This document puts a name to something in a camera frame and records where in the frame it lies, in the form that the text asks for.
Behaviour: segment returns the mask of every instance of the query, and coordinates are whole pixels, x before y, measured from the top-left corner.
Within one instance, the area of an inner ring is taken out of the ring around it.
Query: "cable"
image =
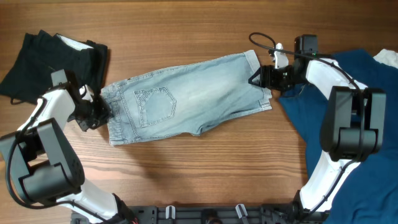
[[[94,213],[94,212],[82,207],[79,204],[76,204],[74,201],[55,202],[55,203],[50,204],[50,205],[41,205],[41,206],[29,205],[28,203],[25,203],[24,201],[22,201],[16,195],[14,189],[12,188],[12,185],[11,185],[11,161],[12,161],[12,156],[14,155],[14,151],[16,149],[16,146],[19,143],[19,141],[21,141],[21,139],[22,139],[23,135],[25,134],[25,132],[27,131],[28,127],[35,123],[37,117],[39,116],[39,114],[41,114],[41,112],[45,108],[45,105],[47,104],[47,100],[45,98],[43,98],[43,97],[39,97],[39,98],[42,99],[42,101],[43,101],[42,104],[40,105],[40,107],[36,111],[36,113],[30,118],[30,121],[22,128],[20,133],[17,134],[17,137],[15,138],[14,142],[12,143],[10,152],[8,154],[7,166],[6,166],[6,185],[7,185],[8,192],[10,193],[12,199],[14,199],[14,201],[16,203],[18,203],[20,206],[23,206],[25,208],[40,210],[40,209],[51,208],[51,207],[55,207],[55,206],[63,205],[63,204],[70,204],[71,206],[77,207],[80,210],[86,212],[89,215],[92,215],[92,216],[100,219],[103,222],[107,222],[103,217],[101,217],[101,216],[97,215],[96,213]]]
[[[325,203],[328,200],[329,196],[331,195],[331,193],[333,193],[333,191],[336,188],[338,182],[340,181],[341,177],[345,173],[345,170],[347,169],[347,167],[349,165],[353,164],[354,162],[358,162],[360,160],[360,158],[362,157],[362,155],[363,155],[363,137],[364,137],[364,98],[363,98],[363,93],[362,93],[361,89],[359,88],[359,86],[355,83],[354,79],[352,79],[343,69],[337,67],[335,64],[327,62],[327,61],[322,60],[320,58],[316,58],[316,57],[311,56],[311,55],[304,55],[304,54],[300,54],[300,53],[291,52],[291,51],[288,51],[288,50],[280,50],[280,49],[276,49],[275,47],[272,48],[272,47],[268,47],[268,46],[259,44],[259,43],[255,42],[254,40],[252,40],[251,37],[254,36],[254,35],[261,35],[263,37],[266,37],[266,38],[270,39],[272,41],[272,43],[274,44],[274,46],[275,46],[275,42],[268,35],[265,35],[265,34],[260,33],[260,32],[253,32],[253,33],[251,33],[249,35],[249,40],[250,40],[250,42],[252,42],[256,46],[259,46],[259,47],[262,47],[262,48],[268,49],[268,50],[278,51],[278,52],[285,53],[285,54],[291,54],[291,55],[295,55],[295,56],[298,56],[298,57],[308,58],[308,59],[311,59],[311,60],[317,60],[319,62],[322,62],[322,63],[325,63],[325,64],[331,66],[332,68],[334,68],[334,69],[338,70],[339,72],[341,72],[347,78],[349,83],[352,84],[355,87],[355,89],[358,91],[359,110],[360,110],[360,114],[359,115],[360,115],[360,118],[361,118],[361,126],[360,126],[360,129],[359,129],[359,145],[358,145],[359,153],[354,159],[352,159],[351,161],[346,163],[341,168],[341,171],[338,174],[338,177],[336,178],[335,182],[331,186],[331,188],[328,191],[328,193],[323,197],[323,199],[318,203],[318,205],[308,213],[308,215],[306,215],[305,217],[303,217],[299,221],[299,223],[300,223],[300,222],[304,221],[307,217],[309,217],[312,214],[314,214],[316,212],[316,210],[318,210],[318,208],[320,208],[323,205],[323,203]]]

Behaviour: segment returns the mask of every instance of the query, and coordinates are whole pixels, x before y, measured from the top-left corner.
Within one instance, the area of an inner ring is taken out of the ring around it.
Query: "blue cloth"
[[[334,57],[356,80],[383,89],[387,104],[381,150],[348,176],[326,223],[398,223],[398,69],[375,61],[364,50]],[[319,133],[327,100],[311,85],[296,86],[285,96],[279,101],[307,143],[305,158],[311,176],[322,151]]]
[[[271,109],[271,91],[248,84],[259,67],[249,50],[103,88],[101,94],[114,115],[108,122],[110,144],[200,135],[223,121]]]

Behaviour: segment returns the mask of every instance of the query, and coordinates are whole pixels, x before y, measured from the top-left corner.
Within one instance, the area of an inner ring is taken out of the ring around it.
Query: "light blue denim fabric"
[[[106,86],[101,94],[114,115],[108,122],[109,143],[198,136],[223,121],[271,109],[271,91],[248,83],[259,67],[249,50]]]

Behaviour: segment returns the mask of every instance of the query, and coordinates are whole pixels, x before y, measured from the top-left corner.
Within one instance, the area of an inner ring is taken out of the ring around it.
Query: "black fabric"
[[[18,58],[0,83],[0,94],[36,104],[52,86],[51,73],[75,72],[79,86],[87,84],[99,93],[104,77],[107,46],[87,41],[93,49],[75,50],[44,31],[26,34]]]

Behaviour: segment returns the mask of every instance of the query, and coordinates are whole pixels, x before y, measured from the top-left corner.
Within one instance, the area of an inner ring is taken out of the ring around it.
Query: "tabletop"
[[[24,34],[41,29],[107,45],[104,85],[250,49],[263,65],[271,64],[267,51],[248,40],[252,32],[270,35],[287,50],[302,34],[318,35],[326,54],[398,50],[396,1],[5,2],[0,1],[0,80],[14,64]],[[34,109],[27,103],[12,106],[5,96],[0,105],[0,135],[15,131]],[[83,133],[72,121],[64,132],[86,178],[127,205],[285,203],[308,180],[305,143],[277,97],[271,105],[272,110],[227,121],[200,137],[181,134],[113,147],[106,126]],[[67,208],[19,207],[7,192],[4,170],[1,160],[1,223],[70,221]]]

